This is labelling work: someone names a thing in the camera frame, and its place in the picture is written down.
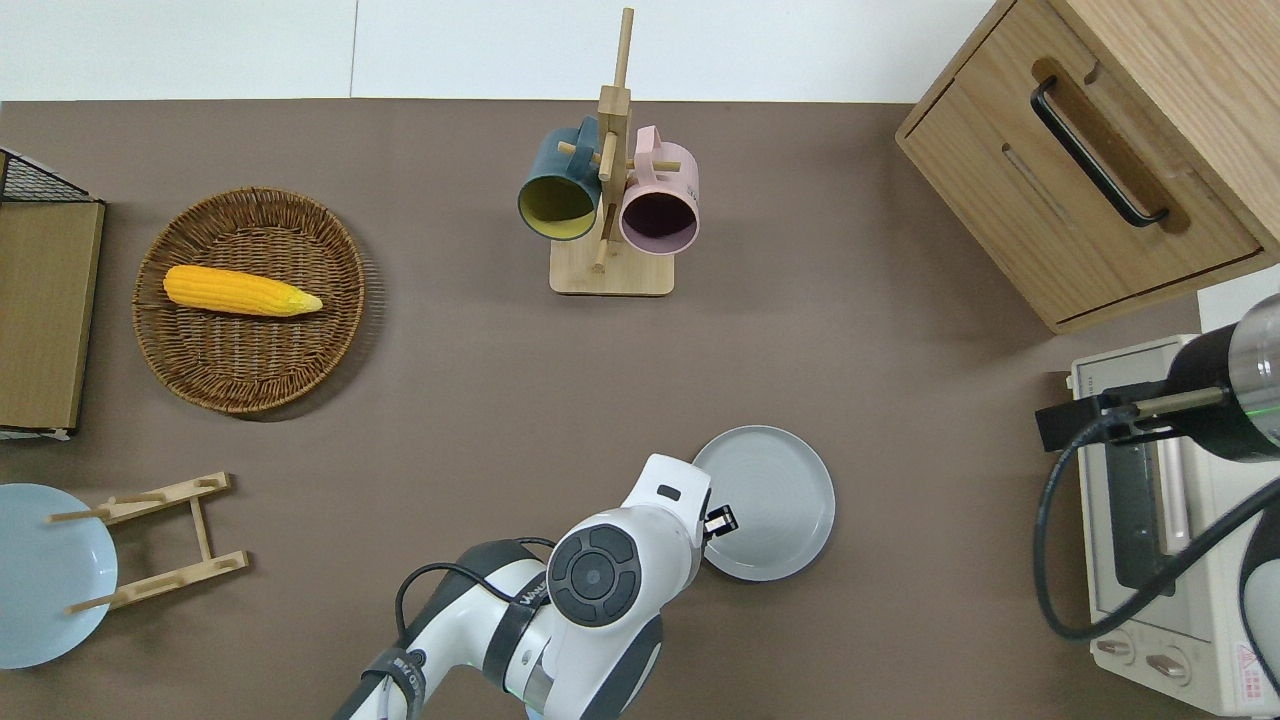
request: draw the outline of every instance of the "brown tabletop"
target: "brown tabletop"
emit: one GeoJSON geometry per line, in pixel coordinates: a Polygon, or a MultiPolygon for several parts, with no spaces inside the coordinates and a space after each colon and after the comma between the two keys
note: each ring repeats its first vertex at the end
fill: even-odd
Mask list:
{"type": "MultiPolygon", "coordinates": [[[[666,299],[564,297],[516,214],[538,140],[591,102],[5,102],[0,145],[110,205],[72,441],[0,445],[0,482],[88,503],[225,470],[215,552],[253,566],[114,610],[67,656],[0,673],[0,717],[326,717],[394,635],[413,568],[558,538],[652,452],[785,428],[823,457],[827,550],[786,580],[710,566],[664,611],[626,717],[1201,717],[1097,669],[1039,618],[1033,411],[1071,360],[1196,332],[1193,297],[1053,337],[893,143],[905,105],[658,104],[698,156],[703,231],[666,299]],[[165,223],[269,184],[360,242],[370,302],[312,396],[246,420],[147,369],[129,297],[165,223]]],[[[1078,489],[1059,603],[1079,620],[1078,489]]],[[[122,582],[198,559],[189,515],[113,529],[122,582]]],[[[435,578],[411,593],[412,605],[435,578]]],[[[431,717],[522,717],[456,670],[431,717]]]]}

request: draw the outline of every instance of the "plate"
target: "plate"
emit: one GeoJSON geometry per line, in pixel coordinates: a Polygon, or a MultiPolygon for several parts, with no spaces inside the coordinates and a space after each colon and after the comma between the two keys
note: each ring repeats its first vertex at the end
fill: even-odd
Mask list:
{"type": "Polygon", "coordinates": [[[188,208],[151,243],[133,288],[133,331],[169,391],[243,415],[292,402],[329,377],[351,347],[364,307],[364,261],[337,215],[296,192],[242,187],[188,208]],[[174,265],[283,281],[324,307],[292,318],[184,307],[164,291],[174,265]]]}
{"type": "Polygon", "coordinates": [[[778,580],[827,544],[836,519],[831,473],[809,443],[769,425],[722,433],[694,457],[712,477],[708,507],[728,505],[739,529],[707,543],[707,560],[735,578],[778,580]]]}
{"type": "Polygon", "coordinates": [[[46,523],[88,507],[47,486],[0,486],[0,669],[49,662],[97,628],[108,606],[63,610],[115,592],[115,543],[101,520],[46,523]]]}

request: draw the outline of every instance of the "wooden mug rack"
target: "wooden mug rack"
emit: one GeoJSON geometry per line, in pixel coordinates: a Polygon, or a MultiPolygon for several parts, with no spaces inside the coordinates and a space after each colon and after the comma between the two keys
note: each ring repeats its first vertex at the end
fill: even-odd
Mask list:
{"type": "Polygon", "coordinates": [[[248,553],[243,550],[214,557],[212,550],[209,544],[209,528],[205,525],[205,512],[200,507],[201,497],[221,492],[230,487],[230,478],[227,477],[227,473],[214,473],[211,475],[205,475],[202,478],[177,483],[150,492],[111,497],[102,505],[88,510],[59,512],[46,518],[45,521],[47,523],[65,523],[84,518],[97,518],[108,525],[114,525],[116,523],[141,518],[142,515],[150,515],[157,510],[189,503],[191,514],[196,520],[196,542],[200,543],[200,562],[120,585],[110,594],[104,594],[102,597],[95,597],[92,600],[86,600],[84,602],[70,605],[65,609],[65,612],[72,615],[74,612],[88,610],[90,607],[97,607],[99,605],[109,605],[109,610],[115,610],[116,607],[123,607],[140,600],[164,594],[169,591],[175,591],[192,583],[198,583],[233,570],[248,568],[248,553]]]}
{"type": "MultiPolygon", "coordinates": [[[[626,78],[634,17],[634,9],[622,10],[613,85],[600,86],[596,106],[600,152],[594,160],[600,164],[600,206],[595,225],[577,240],[552,242],[550,286],[561,295],[658,297],[676,288],[673,256],[641,252],[618,236],[618,209],[626,190],[627,168],[635,165],[626,156],[631,129],[631,91],[626,87],[626,78]]],[[[573,152],[573,146],[562,142],[559,151],[573,152]]],[[[680,164],[659,164],[655,169],[673,172],[680,169],[680,164]]]]}

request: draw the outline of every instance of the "mug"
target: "mug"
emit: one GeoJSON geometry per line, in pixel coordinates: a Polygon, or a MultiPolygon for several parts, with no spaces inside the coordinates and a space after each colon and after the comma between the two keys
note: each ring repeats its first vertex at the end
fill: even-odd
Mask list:
{"type": "Polygon", "coordinates": [[[650,255],[675,255],[698,238],[698,160],[663,142],[654,126],[636,132],[636,169],[622,193],[618,228],[627,243],[650,255]],[[680,170],[655,172],[659,160],[676,160],[680,170]]]}
{"type": "Polygon", "coordinates": [[[599,120],[588,115],[577,128],[554,129],[543,138],[529,179],[516,199],[520,217],[530,229],[552,240],[573,240],[595,224],[600,168],[591,155],[596,152],[599,135],[599,120]],[[561,152],[561,142],[573,145],[573,154],[561,152]]]}

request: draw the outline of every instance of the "oven knob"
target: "oven knob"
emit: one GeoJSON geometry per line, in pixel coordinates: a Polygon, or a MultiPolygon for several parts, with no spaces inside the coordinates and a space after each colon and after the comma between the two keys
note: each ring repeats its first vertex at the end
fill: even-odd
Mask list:
{"type": "Polygon", "coordinates": [[[1117,634],[1094,643],[1098,652],[1105,652],[1107,655],[1115,656],[1119,660],[1124,660],[1125,665],[1133,664],[1133,643],[1129,641],[1128,635],[1117,634]]]}
{"type": "Polygon", "coordinates": [[[1148,655],[1147,665],[1169,678],[1175,685],[1185,685],[1192,682],[1192,670],[1188,666],[1187,656],[1176,647],[1166,647],[1161,655],[1148,655]]]}

